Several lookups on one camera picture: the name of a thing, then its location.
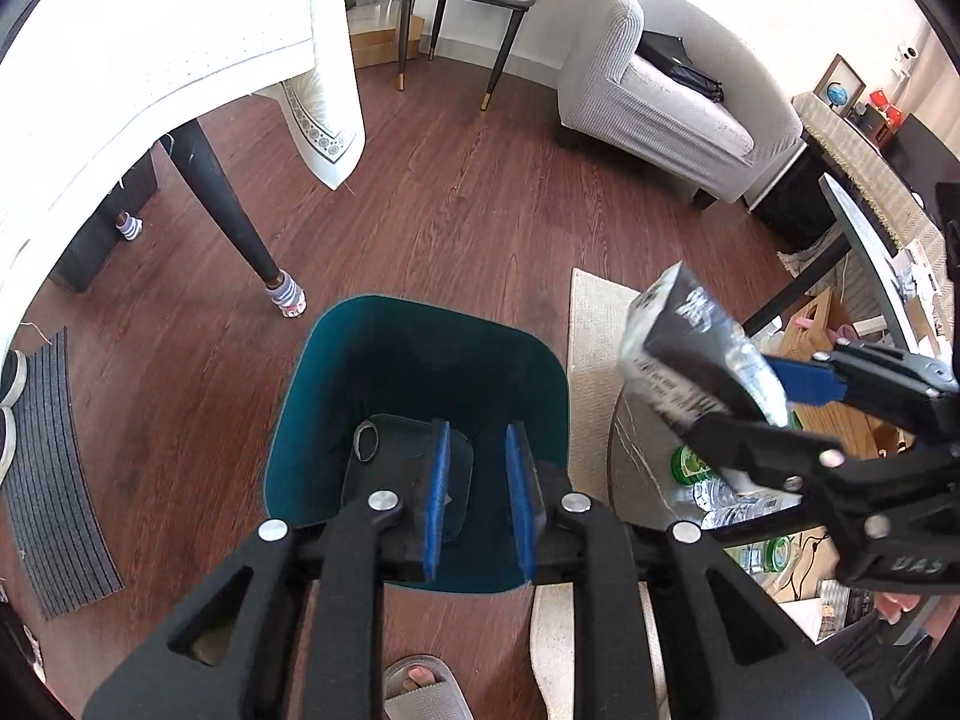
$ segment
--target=black plastic wrapper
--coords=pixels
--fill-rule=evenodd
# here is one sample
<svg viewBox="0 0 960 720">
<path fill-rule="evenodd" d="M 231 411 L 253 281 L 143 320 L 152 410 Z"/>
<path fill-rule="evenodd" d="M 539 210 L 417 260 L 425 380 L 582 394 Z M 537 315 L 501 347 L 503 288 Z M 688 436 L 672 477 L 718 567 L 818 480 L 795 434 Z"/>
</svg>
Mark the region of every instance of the black plastic wrapper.
<svg viewBox="0 0 960 720">
<path fill-rule="evenodd" d="M 682 262 L 630 304 L 619 369 L 678 436 L 710 412 L 788 423 L 774 371 Z"/>
</svg>

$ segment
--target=gray striped mat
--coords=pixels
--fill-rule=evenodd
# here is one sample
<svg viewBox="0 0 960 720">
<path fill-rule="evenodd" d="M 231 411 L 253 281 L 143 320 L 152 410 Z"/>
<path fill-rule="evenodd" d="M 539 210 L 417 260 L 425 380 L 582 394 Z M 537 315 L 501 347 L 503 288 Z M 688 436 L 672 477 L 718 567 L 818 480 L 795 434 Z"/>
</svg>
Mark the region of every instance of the gray striped mat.
<svg viewBox="0 0 960 720">
<path fill-rule="evenodd" d="M 13 406 L 16 456 L 2 490 L 13 536 L 50 619 L 123 587 L 94 517 L 73 432 L 66 330 L 28 360 Z"/>
</svg>

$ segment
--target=gray armchair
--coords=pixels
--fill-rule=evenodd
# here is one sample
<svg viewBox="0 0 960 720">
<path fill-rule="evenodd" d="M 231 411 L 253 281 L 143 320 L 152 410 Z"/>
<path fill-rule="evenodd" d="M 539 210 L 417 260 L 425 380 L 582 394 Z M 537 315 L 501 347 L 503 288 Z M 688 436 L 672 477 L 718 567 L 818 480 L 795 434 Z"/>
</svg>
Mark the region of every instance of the gray armchair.
<svg viewBox="0 0 960 720">
<path fill-rule="evenodd" d="M 643 30 L 683 38 L 723 83 L 723 106 L 635 56 Z M 800 137 L 773 76 L 730 30 L 686 0 L 592 0 L 557 86 L 560 122 L 734 202 Z"/>
</svg>

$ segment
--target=globe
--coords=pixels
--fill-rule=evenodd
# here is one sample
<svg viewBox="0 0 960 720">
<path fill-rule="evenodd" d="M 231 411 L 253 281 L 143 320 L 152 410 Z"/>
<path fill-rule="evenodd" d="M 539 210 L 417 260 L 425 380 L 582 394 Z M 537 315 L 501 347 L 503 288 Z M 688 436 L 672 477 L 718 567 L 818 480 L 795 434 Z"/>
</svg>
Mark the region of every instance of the globe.
<svg viewBox="0 0 960 720">
<path fill-rule="evenodd" d="M 846 89 L 834 81 L 827 86 L 827 99 L 834 105 L 846 105 L 850 95 L 847 94 Z"/>
</svg>

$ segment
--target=trash bin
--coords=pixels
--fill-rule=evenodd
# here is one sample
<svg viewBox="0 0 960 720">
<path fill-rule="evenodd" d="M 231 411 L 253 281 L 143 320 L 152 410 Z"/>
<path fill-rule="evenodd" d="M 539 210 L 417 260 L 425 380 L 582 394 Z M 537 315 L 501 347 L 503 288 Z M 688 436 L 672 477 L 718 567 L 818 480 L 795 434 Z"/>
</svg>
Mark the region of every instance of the trash bin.
<svg viewBox="0 0 960 720">
<path fill-rule="evenodd" d="M 287 391 L 264 482 L 270 517 L 334 517 L 353 433 L 378 413 L 443 418 L 472 445 L 463 528 L 423 587 L 519 586 L 504 439 L 520 420 L 536 459 L 566 468 L 568 389 L 553 353 L 520 330 L 435 306 L 380 295 L 339 303 L 311 331 Z"/>
</svg>

